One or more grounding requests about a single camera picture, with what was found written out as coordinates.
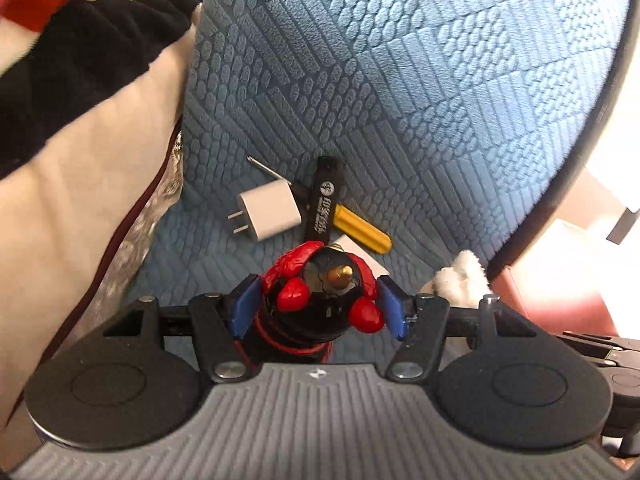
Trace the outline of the white usb wall charger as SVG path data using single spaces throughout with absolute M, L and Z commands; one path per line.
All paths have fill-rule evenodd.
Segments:
M 243 221 L 232 230 L 232 234 L 246 233 L 255 242 L 302 224 L 302 215 L 285 180 L 274 180 L 240 193 L 238 207 L 227 217 L 228 220 L 241 218 Z

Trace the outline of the yellow handled screwdriver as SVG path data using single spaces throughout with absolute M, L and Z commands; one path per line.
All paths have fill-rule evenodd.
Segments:
M 311 186 L 306 186 L 299 180 L 290 181 L 285 179 L 285 177 L 277 174 L 274 170 L 253 156 L 247 156 L 247 160 L 260 170 L 270 174 L 271 177 L 288 182 L 296 200 L 296 204 L 302 207 L 303 212 L 307 213 Z M 332 229 L 333 228 L 345 233 L 356 240 L 356 242 L 363 244 L 364 247 L 367 247 L 380 255 L 387 254 L 393 247 L 392 240 L 386 233 L 376 228 L 373 224 L 367 222 L 367 220 L 358 216 L 358 214 L 355 214 L 346 206 L 340 204 L 339 201 L 337 201 L 335 209 Z

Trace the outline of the white fluffy plush item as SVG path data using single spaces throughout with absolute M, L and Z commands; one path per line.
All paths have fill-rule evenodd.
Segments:
M 480 259 L 474 252 L 462 250 L 450 266 L 435 273 L 421 292 L 445 298 L 453 307 L 477 309 L 491 289 Z

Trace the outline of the beige red black blanket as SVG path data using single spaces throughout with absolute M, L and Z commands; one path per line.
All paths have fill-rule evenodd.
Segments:
M 183 184 L 203 0 L 1 0 L 1 468 L 40 447 L 24 387 L 107 320 Z

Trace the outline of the black rectangular tool with logo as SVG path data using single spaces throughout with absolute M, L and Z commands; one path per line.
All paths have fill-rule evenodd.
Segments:
M 317 159 L 317 168 L 309 193 L 304 241 L 329 241 L 337 201 L 344 183 L 344 162 L 334 156 Z

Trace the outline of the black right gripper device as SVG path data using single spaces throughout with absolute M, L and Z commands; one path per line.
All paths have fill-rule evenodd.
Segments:
M 602 434 L 620 439 L 615 453 L 620 458 L 639 457 L 639 341 L 564 330 L 558 335 L 564 344 L 596 366 L 608 381 L 613 403 Z

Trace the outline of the red black flexible mini tripod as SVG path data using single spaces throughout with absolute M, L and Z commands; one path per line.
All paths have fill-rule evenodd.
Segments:
M 259 276 L 262 304 L 242 341 L 253 366 L 324 363 L 351 328 L 375 334 L 385 326 L 376 286 L 329 245 L 305 242 Z

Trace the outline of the blue textured sofa cushion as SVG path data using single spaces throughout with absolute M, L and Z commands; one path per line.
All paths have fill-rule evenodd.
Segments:
M 639 0 L 203 0 L 183 191 L 128 296 L 228 292 L 293 247 L 232 231 L 258 158 L 310 180 L 345 163 L 350 209 L 393 242 L 408 292 L 469 249 L 491 273 L 550 216 L 597 140 Z

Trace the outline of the red pink box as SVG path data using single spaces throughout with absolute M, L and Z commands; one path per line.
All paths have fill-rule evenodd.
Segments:
M 491 282 L 549 333 L 639 337 L 639 252 L 556 220 Z

